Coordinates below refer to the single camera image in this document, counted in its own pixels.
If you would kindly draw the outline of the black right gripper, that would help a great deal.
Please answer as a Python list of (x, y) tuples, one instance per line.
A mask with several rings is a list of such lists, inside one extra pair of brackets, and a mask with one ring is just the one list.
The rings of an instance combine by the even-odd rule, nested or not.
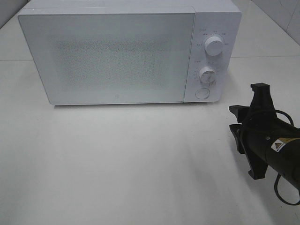
[(232, 105), (229, 111), (235, 115), (238, 123), (231, 124), (229, 129), (236, 141), (237, 151), (246, 154), (250, 165), (248, 174), (254, 179), (265, 178), (268, 167), (265, 152), (270, 143), (267, 136), (270, 133), (270, 122), (276, 113), (270, 95), (270, 86), (265, 83), (251, 84), (254, 96), (250, 106)]

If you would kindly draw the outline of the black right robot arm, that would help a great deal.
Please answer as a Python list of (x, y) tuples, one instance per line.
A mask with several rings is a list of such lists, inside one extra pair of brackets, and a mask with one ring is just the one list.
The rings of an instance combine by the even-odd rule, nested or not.
[(291, 122), (277, 117), (270, 86), (255, 83), (250, 86), (254, 96), (250, 106), (232, 105), (229, 111), (237, 118), (229, 126), (238, 152), (245, 154), (250, 166), (249, 175), (265, 178), (272, 167), (295, 188), (300, 187), (300, 130)]

